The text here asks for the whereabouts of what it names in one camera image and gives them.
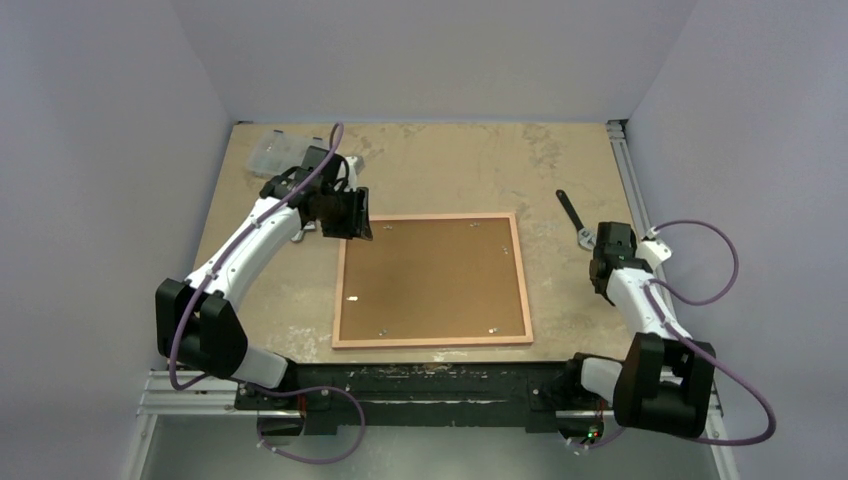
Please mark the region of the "pink picture frame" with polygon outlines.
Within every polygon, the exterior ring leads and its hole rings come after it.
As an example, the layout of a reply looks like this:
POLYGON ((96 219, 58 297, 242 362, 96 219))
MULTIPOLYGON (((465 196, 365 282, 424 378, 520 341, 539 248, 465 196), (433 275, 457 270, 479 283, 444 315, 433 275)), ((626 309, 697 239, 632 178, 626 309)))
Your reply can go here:
POLYGON ((512 212, 382 215, 339 247, 335 349, 529 345, 512 212))

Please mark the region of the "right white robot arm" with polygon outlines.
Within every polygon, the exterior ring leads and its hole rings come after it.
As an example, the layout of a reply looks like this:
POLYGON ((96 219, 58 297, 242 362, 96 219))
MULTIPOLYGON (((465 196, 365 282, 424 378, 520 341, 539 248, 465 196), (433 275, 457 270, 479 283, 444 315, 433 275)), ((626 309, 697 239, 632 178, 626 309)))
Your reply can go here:
POLYGON ((590 282, 622 316, 631 344, 622 360, 575 355, 561 392, 576 407, 604 400, 622 427, 694 439, 705 430, 714 367, 693 349, 714 350, 693 340, 648 290, 671 255, 662 240, 638 239, 626 223, 599 224, 590 282))

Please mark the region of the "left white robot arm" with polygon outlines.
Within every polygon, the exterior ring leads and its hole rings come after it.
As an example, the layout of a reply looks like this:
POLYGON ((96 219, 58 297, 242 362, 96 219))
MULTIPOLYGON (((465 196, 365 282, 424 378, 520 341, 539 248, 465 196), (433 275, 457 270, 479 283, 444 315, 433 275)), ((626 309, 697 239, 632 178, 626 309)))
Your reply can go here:
POLYGON ((157 349, 171 368, 184 364, 219 379, 259 385, 272 408, 297 399, 291 360, 250 344, 238 318, 252 283, 284 245, 309 223, 324 236, 370 240, 365 167, 359 156, 309 146, 300 164, 262 186, 246 219, 225 244, 183 280, 166 279, 155 292, 157 349))

